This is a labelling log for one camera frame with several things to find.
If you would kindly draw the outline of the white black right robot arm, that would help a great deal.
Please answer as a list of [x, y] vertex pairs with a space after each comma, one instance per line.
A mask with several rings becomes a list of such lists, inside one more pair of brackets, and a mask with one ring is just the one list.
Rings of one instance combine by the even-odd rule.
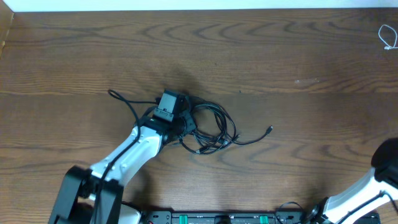
[[387, 202], [397, 209], [397, 138], [385, 140], [373, 154], [371, 168], [351, 187], [324, 198], [309, 223], [354, 223]]

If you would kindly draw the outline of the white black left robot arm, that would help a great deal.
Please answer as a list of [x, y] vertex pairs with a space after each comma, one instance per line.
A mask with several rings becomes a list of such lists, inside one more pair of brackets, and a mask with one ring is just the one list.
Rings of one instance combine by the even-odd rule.
[[89, 168], [65, 174], [49, 223], [139, 223], [138, 209], [123, 203], [125, 186], [162, 148], [195, 128], [192, 101], [165, 90], [111, 154]]

